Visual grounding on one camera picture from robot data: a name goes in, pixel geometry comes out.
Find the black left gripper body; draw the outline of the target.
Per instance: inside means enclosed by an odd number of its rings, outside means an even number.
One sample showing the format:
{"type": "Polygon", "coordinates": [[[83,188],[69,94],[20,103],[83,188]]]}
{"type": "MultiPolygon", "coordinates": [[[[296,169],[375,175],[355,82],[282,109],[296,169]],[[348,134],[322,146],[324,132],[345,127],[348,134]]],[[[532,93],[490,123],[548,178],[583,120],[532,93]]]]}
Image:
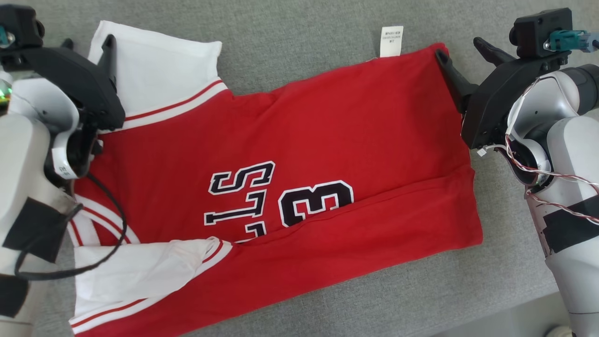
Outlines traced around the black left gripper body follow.
{"type": "Polygon", "coordinates": [[[100,68],[77,52],[60,47],[4,50],[1,64],[6,72],[31,70],[56,85],[92,113],[99,130],[122,128],[125,112],[117,92],[109,88],[103,94],[100,68]]]}

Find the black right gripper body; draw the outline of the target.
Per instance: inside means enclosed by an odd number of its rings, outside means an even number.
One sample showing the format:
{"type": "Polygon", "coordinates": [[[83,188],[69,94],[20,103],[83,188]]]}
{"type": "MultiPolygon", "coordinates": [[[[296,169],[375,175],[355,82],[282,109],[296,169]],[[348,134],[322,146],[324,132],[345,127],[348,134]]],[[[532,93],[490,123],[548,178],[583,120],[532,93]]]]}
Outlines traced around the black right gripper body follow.
{"type": "Polygon", "coordinates": [[[471,95],[462,124],[462,140],[469,149],[491,144],[503,130],[505,115],[524,91],[541,75],[557,71],[568,62],[571,51],[543,58],[516,59],[500,52],[501,64],[471,95]]]}

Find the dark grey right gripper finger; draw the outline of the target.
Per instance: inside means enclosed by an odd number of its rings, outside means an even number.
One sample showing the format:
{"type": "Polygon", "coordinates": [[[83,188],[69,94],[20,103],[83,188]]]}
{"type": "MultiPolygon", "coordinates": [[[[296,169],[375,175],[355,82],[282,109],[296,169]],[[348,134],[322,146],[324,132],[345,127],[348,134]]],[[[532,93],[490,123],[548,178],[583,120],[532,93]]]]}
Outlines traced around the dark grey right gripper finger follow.
{"type": "Polygon", "coordinates": [[[496,67],[516,60],[512,55],[488,43],[488,41],[484,40],[482,37],[473,38],[473,45],[486,62],[491,63],[496,67]]]}
{"type": "Polygon", "coordinates": [[[436,59],[458,112],[460,114],[466,114],[470,98],[478,89],[479,85],[467,80],[455,68],[452,59],[442,49],[436,49],[436,59]]]}

